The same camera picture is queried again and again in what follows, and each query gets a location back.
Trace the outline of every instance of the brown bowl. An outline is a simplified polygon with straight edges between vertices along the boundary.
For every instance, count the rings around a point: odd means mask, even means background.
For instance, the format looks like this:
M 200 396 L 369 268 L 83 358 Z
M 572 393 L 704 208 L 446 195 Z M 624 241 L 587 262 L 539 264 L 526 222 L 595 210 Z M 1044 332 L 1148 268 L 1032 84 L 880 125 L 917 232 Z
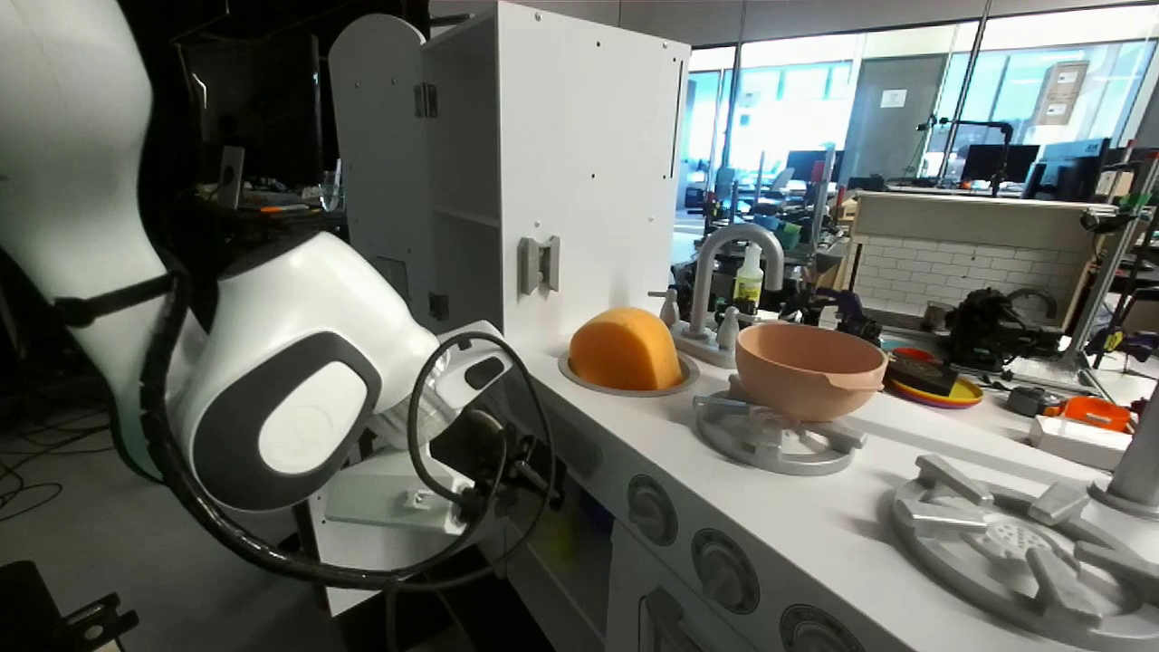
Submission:
M 886 358 L 858 338 L 798 328 L 757 322 L 735 338 L 737 388 L 798 419 L 836 419 L 880 393 Z

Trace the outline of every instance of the monitor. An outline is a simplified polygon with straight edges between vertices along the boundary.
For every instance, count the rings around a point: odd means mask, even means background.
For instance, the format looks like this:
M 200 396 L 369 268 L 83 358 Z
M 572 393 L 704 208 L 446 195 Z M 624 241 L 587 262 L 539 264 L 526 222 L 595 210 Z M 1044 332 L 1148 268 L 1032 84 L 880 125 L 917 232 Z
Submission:
M 1054 142 L 1030 174 L 1026 195 L 1088 204 L 1096 186 L 1108 137 Z
M 1002 125 L 961 119 L 950 142 L 950 119 L 929 125 L 917 178 L 938 181 L 938 174 L 945 174 L 945 181 L 955 186 L 962 178 L 968 152 L 975 146 L 1002 146 L 1002 127 L 1019 134 L 1019 125 L 1009 119 Z
M 824 157 L 829 157 L 824 149 L 798 149 L 798 152 L 788 152 L 788 161 L 785 161 L 788 181 L 810 181 L 810 171 L 815 171 Z M 834 161 L 829 178 L 840 178 L 840 161 L 844 161 L 844 152 L 834 152 L 834 157 L 836 157 L 836 161 Z
M 1037 165 L 1039 146 L 969 146 L 962 181 L 1026 181 L 1030 166 Z

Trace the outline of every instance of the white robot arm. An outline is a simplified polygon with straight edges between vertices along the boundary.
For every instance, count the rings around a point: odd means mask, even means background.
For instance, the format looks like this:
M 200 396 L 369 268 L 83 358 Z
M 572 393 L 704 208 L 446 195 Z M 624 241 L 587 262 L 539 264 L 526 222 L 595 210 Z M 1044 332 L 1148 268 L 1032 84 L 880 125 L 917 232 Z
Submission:
M 160 466 L 181 505 L 256 567 L 396 585 L 397 571 L 284 557 L 221 507 L 271 510 L 314 492 L 446 346 L 325 232 L 224 276 L 209 332 L 187 319 L 186 280 L 164 268 L 136 213 L 151 93 L 116 0 L 2 0 L 0 84 L 0 247 L 67 307 L 72 338 L 116 396 L 122 457 Z M 451 419 L 502 370 L 489 363 L 472 388 L 446 376 L 443 398 L 409 406 Z M 413 483 L 433 483 L 451 510 L 457 497 L 422 466 Z

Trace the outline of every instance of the ceiling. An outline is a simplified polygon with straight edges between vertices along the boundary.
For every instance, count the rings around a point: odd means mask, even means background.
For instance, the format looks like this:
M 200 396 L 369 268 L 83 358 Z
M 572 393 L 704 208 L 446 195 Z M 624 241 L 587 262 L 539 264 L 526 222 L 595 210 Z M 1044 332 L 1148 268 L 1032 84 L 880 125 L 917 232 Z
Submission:
M 626 24 L 683 43 L 823 35 L 979 18 L 985 0 L 521 0 L 558 15 Z M 987 0 L 987 15 L 1125 8 L 1131 0 Z M 491 0 L 430 0 L 430 15 L 472 15 Z

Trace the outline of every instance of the orange object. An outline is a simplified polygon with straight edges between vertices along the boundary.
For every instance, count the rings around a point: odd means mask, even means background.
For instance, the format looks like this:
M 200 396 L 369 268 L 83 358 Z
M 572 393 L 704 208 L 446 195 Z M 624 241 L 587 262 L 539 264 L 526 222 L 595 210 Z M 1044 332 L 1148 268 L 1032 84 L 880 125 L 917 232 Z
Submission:
M 968 411 L 968 406 L 983 404 L 983 385 L 962 381 L 962 376 L 950 388 L 950 396 L 934 396 L 934 393 L 913 388 L 913 385 L 891 385 L 891 393 L 910 404 L 923 404 L 923 406 L 938 406 L 938 411 Z
M 682 385 L 682 354 L 658 317 L 613 307 L 572 332 L 572 373 L 599 388 L 666 393 Z
M 1094 429 L 1108 429 L 1108 431 L 1125 431 L 1131 434 L 1131 411 L 1094 398 L 1094 396 L 1077 396 L 1060 406 L 1065 419 L 1079 419 L 1079 423 L 1094 423 Z
M 913 358 L 913 363 L 938 363 L 938 354 L 929 347 L 896 347 L 896 358 Z
M 274 208 L 274 204 L 256 208 L 256 216 L 265 216 L 265 222 L 279 222 L 284 213 L 286 213 L 286 208 Z
M 757 322 L 735 338 L 737 388 L 798 419 L 836 419 L 880 393 L 886 358 L 858 338 L 798 328 Z

